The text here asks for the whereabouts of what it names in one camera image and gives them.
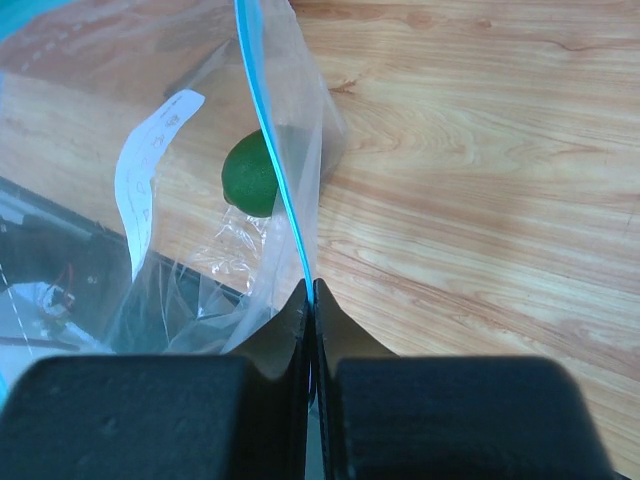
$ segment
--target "transparent plastic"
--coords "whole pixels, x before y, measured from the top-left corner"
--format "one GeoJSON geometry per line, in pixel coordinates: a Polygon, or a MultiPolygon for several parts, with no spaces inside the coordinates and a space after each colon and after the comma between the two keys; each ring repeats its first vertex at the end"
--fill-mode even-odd
{"type": "Polygon", "coordinates": [[[225,353],[313,275],[346,129],[286,0],[74,1],[2,41],[0,75],[9,383],[45,355],[225,353]],[[258,128],[266,219],[220,180],[258,128]]]}

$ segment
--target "clear plastic bag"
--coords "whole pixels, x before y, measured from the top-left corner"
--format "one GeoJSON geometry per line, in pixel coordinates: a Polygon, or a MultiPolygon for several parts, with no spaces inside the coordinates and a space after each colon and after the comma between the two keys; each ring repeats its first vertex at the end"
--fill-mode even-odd
{"type": "Polygon", "coordinates": [[[9,383],[42,355],[225,353],[312,277],[345,126],[287,0],[74,1],[0,43],[0,75],[9,383]],[[266,219],[220,181],[258,128],[266,219]]]}

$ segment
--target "green fruit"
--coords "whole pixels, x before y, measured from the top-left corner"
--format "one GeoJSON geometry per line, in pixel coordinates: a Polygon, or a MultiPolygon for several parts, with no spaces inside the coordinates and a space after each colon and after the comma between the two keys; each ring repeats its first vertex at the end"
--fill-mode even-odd
{"type": "Polygon", "coordinates": [[[222,166],[222,191],[230,205],[252,217],[269,217],[278,193],[262,130],[244,137],[227,155],[222,166]]]}

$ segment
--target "wooden table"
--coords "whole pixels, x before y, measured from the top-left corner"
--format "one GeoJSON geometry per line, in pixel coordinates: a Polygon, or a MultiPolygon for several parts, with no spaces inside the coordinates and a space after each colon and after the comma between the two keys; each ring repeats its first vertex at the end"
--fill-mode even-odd
{"type": "MultiPolygon", "coordinates": [[[[557,359],[616,468],[639,476],[638,0],[293,3],[351,130],[319,226],[319,271],[344,308],[402,354],[557,359]]],[[[183,71],[211,47],[174,36],[153,68],[183,71]]],[[[114,159],[162,75],[130,92],[145,65],[109,66],[78,92],[45,60],[22,72],[15,58],[5,76],[0,175],[121,230],[114,159]]],[[[179,260],[226,208],[221,160],[242,132],[225,125],[255,127],[220,85],[201,88],[228,121],[194,117],[157,183],[154,248],[179,260]]]]}

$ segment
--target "paper label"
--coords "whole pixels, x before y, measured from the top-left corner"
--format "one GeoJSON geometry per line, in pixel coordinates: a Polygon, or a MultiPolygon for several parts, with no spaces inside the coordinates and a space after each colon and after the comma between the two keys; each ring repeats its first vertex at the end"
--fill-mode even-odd
{"type": "Polygon", "coordinates": [[[156,165],[180,128],[204,104],[204,97],[182,90],[138,125],[122,147],[114,179],[116,203],[124,225],[131,281],[135,281],[151,244],[153,192],[156,165]]]}

